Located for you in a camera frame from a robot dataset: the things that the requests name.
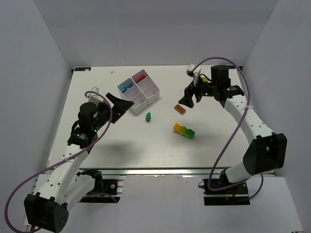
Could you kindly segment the brown lego tile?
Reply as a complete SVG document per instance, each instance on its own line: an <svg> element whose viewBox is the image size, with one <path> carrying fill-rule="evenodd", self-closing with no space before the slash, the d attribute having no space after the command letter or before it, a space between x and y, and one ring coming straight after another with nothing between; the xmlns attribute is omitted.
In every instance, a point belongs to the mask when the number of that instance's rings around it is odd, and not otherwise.
<svg viewBox="0 0 311 233"><path fill-rule="evenodd" d="M182 106L180 106L179 104L177 104L177 105L174 107L174 109L175 109L178 113L180 113L181 115L183 115L183 114L186 112L186 110L185 110Z"/></svg>

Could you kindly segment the light green lego brick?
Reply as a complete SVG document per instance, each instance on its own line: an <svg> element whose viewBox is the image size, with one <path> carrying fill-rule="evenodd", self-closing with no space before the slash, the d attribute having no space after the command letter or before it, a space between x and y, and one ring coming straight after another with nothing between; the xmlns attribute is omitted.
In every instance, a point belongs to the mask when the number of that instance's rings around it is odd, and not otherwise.
<svg viewBox="0 0 311 233"><path fill-rule="evenodd" d="M183 136L188 137L187 131L188 131L188 129L187 129L185 126L181 126L181 127L180 127L180 133L181 133Z"/></svg>

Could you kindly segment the yellow lego brick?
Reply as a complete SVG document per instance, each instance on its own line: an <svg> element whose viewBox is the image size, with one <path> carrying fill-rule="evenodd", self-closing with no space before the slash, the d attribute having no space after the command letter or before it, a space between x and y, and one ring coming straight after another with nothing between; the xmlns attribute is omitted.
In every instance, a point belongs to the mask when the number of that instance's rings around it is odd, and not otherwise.
<svg viewBox="0 0 311 233"><path fill-rule="evenodd" d="M176 123L176 124L174 124L173 129L174 129L175 132L181 134L181 133L182 133L181 127L182 127L181 125L179 125L178 123Z"/></svg>

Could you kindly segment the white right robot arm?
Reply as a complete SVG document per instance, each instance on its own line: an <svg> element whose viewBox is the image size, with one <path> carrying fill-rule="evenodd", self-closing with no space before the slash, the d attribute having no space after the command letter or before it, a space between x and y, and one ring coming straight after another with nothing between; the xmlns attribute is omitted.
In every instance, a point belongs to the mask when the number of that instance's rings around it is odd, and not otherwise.
<svg viewBox="0 0 311 233"><path fill-rule="evenodd" d="M235 119L249 144L242 161L222 171L218 189L224 189L254 175L284 166L286 136L282 133L275 133L260 119L241 87L232 85L228 66L212 66L211 77L208 78L201 73L199 68L191 64L186 74L193 80L185 88L184 96L178 103L193 108L193 98L196 98L197 102L202 97L215 98Z"/></svg>

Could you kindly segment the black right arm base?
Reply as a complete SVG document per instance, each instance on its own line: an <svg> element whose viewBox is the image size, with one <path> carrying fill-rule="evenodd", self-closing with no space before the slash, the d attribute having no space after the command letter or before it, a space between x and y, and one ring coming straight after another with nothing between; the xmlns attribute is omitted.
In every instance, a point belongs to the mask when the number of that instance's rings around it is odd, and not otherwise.
<svg viewBox="0 0 311 233"><path fill-rule="evenodd" d="M205 206L250 205L246 183L221 191L211 191L208 189L207 183L208 179L203 179L198 183L198 187L201 188L204 193Z"/></svg>

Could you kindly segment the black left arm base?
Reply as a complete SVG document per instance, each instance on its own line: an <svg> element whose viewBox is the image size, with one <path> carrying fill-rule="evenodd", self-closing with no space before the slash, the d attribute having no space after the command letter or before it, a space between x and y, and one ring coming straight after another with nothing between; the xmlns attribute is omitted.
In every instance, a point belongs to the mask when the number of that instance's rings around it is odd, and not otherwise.
<svg viewBox="0 0 311 233"><path fill-rule="evenodd" d="M81 198L80 203L118 203L120 201L123 179L103 176L99 170L87 169L77 172L75 181L82 175L88 175L94 179L94 188Z"/></svg>

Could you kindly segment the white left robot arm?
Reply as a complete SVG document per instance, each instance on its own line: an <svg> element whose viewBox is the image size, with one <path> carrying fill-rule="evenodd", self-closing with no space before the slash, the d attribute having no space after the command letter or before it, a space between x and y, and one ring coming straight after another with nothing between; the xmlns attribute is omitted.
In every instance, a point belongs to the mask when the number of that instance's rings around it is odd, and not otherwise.
<svg viewBox="0 0 311 233"><path fill-rule="evenodd" d="M102 174L96 169L79 172L81 163L88 157L101 136L102 126L118 121L134 103L107 93L86 92L88 101L79 108L65 152L53 168L49 179L35 194L28 194L24 207L31 230L45 229L59 233L64 229L70 209L85 196L95 196L104 188Z"/></svg>

